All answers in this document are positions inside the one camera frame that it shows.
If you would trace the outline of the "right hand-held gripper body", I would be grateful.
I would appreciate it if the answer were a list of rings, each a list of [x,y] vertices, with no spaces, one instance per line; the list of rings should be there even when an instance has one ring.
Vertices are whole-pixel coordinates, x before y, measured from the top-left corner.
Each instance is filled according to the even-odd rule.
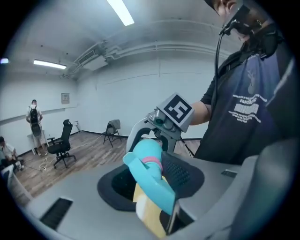
[[[173,93],[149,113],[147,120],[168,135],[181,135],[191,124],[194,108],[178,93]]]

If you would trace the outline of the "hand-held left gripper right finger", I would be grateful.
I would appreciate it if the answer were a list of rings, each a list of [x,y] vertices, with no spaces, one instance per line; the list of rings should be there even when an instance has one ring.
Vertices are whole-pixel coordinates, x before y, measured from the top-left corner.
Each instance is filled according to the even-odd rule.
[[[165,178],[175,191],[163,240],[230,240],[257,159],[229,165],[163,152]]]

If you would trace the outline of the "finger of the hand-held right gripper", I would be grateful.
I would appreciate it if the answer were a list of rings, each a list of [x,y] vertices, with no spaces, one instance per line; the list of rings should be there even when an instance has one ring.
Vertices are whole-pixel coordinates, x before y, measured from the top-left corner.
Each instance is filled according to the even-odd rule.
[[[161,135],[162,150],[166,152],[174,152],[176,142],[180,140],[180,135],[175,138],[169,135]]]
[[[127,138],[126,152],[131,152],[134,149],[134,147],[137,145],[137,143],[140,141],[142,135],[144,134],[149,135],[151,130],[152,130],[152,124],[147,119],[142,119],[139,122],[137,122],[133,126]]]

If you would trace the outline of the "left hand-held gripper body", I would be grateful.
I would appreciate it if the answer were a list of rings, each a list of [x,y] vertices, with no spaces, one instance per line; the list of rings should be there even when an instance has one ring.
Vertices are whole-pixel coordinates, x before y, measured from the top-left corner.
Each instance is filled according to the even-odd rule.
[[[234,218],[234,240],[292,240],[289,219],[300,174],[300,68],[292,57],[267,104],[283,139],[258,156],[245,199]]]

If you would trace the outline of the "teal and pink toy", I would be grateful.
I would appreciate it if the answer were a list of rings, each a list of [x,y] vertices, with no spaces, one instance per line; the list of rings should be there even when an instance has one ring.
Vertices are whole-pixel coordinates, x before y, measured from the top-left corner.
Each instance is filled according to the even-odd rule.
[[[162,147],[160,144],[153,139],[142,139],[138,142],[138,144],[134,147],[132,151],[140,160],[145,158],[155,158],[159,162],[162,161]]]

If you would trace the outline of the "light blue plastic object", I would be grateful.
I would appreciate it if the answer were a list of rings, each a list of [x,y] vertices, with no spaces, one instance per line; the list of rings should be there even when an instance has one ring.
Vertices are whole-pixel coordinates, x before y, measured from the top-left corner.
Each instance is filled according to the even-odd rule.
[[[161,150],[129,152],[123,157],[136,183],[165,213],[172,214],[175,192],[162,177]]]

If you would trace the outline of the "person's right forearm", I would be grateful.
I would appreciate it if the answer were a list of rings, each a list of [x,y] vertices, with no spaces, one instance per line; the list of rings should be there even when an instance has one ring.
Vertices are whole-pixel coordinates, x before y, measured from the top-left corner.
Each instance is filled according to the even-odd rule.
[[[192,104],[194,114],[191,126],[200,125],[210,121],[211,118],[211,105],[204,104],[202,101],[195,102]]]

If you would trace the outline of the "black folding chair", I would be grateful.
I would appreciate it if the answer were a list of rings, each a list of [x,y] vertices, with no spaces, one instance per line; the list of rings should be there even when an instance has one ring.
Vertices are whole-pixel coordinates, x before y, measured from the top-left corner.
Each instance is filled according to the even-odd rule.
[[[108,122],[107,126],[106,126],[106,130],[103,133],[104,136],[104,142],[109,141],[111,147],[113,148],[113,144],[112,142],[119,139],[120,141],[122,141],[121,136],[119,134],[119,130],[115,129],[113,126],[111,126]]]

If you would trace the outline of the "person's dark printed t-shirt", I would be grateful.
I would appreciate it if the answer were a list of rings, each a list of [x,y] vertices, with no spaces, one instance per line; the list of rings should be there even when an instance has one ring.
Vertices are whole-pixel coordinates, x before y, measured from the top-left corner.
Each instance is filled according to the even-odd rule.
[[[218,68],[201,101],[211,105],[211,118],[195,158],[241,165],[249,156],[282,139],[266,105],[274,95],[292,54],[284,41],[275,53],[240,59],[240,50]]]

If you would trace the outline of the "yellow round table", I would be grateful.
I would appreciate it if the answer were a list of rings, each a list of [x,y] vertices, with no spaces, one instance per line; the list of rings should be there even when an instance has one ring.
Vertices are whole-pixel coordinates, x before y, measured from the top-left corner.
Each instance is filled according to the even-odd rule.
[[[138,218],[159,239],[166,236],[166,231],[160,222],[162,210],[143,192],[136,183],[133,202],[136,203],[135,211]]]

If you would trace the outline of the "white ceiling pipes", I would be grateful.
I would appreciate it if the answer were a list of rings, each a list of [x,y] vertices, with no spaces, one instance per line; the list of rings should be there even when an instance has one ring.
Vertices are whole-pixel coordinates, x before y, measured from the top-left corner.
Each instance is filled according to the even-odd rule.
[[[113,60],[116,60],[122,57],[127,57],[135,54],[158,51],[183,51],[212,55],[215,54],[215,48],[209,45],[180,41],[155,41],[125,49],[121,49],[120,47],[114,47],[111,50],[107,51],[104,57],[106,59],[111,58]]]

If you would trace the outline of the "black office chair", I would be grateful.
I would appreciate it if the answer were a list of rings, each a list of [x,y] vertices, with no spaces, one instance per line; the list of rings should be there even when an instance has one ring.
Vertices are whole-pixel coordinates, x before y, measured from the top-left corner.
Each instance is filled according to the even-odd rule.
[[[65,168],[68,168],[65,159],[73,158],[76,161],[75,155],[70,155],[69,151],[71,149],[71,144],[69,142],[69,137],[71,135],[71,131],[73,128],[73,124],[69,119],[63,121],[63,131],[60,139],[56,139],[54,137],[48,138],[51,141],[51,145],[47,147],[47,151],[50,154],[56,155],[56,162],[53,164],[54,169],[56,169],[56,165],[62,161],[64,163]]]

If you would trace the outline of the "white air conditioner unit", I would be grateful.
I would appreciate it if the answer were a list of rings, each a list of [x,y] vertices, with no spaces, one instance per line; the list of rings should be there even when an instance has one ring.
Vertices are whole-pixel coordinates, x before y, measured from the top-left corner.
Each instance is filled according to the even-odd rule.
[[[77,63],[79,67],[87,69],[87,70],[97,70],[108,65],[105,57],[101,53],[101,49],[97,47],[90,49],[83,56],[81,56]]]

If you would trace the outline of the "long ceiling light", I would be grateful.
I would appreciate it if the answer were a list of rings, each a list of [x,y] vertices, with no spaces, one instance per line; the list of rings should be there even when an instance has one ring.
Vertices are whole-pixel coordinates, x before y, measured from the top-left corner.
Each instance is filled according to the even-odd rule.
[[[124,24],[124,26],[129,26],[135,23],[126,5],[124,4],[123,0],[106,0],[106,1],[115,11],[117,16]]]
[[[39,66],[63,69],[63,70],[67,68],[67,66],[62,65],[62,64],[57,64],[57,63],[52,63],[52,62],[47,62],[47,61],[42,61],[42,60],[34,60],[33,64],[39,65]]]

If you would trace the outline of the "black neck harness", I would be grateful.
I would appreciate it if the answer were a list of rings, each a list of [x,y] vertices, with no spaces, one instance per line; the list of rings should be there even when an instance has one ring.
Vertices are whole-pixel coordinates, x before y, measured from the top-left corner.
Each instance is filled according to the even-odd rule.
[[[240,49],[240,59],[246,60],[252,55],[258,55],[264,60],[272,56],[284,38],[277,25],[272,23],[257,31],[250,31],[249,39]]]

